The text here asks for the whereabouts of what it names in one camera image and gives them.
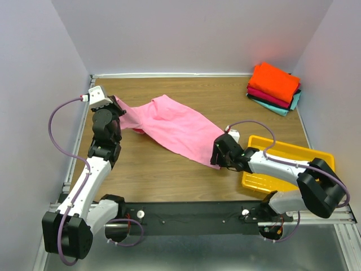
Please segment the pink t shirt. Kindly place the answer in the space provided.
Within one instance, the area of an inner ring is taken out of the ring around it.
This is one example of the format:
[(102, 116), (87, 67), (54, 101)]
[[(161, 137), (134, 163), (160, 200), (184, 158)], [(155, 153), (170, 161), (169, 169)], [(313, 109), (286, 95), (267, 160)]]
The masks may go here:
[(126, 110), (120, 117), (122, 129), (131, 129), (139, 134), (146, 134), (162, 147), (219, 170), (211, 165), (214, 140), (223, 134), (201, 113), (176, 102), (167, 95), (153, 98), (139, 107), (130, 107), (120, 98), (119, 106)]

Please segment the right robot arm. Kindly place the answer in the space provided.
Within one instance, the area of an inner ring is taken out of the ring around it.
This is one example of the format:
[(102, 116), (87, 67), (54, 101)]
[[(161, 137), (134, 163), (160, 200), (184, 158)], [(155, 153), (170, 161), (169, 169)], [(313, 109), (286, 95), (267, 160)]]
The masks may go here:
[(323, 159), (291, 160), (254, 147), (242, 148), (228, 133), (215, 139), (210, 163), (237, 172), (264, 174), (297, 186), (297, 190), (273, 191), (263, 200), (259, 214), (266, 221), (298, 211), (329, 218), (341, 206), (341, 200), (349, 198), (346, 186)]

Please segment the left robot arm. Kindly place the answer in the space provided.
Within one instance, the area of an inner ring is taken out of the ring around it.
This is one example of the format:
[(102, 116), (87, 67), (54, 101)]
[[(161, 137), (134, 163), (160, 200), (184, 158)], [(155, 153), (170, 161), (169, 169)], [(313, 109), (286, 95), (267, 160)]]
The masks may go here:
[(121, 151), (119, 117), (125, 114), (113, 98), (90, 103), (94, 136), (79, 183), (55, 212), (47, 211), (42, 218), (46, 252), (56, 253), (61, 261), (72, 266), (90, 251), (93, 237), (108, 221), (121, 222), (125, 216), (124, 200), (107, 196), (91, 209), (100, 184), (110, 174)]

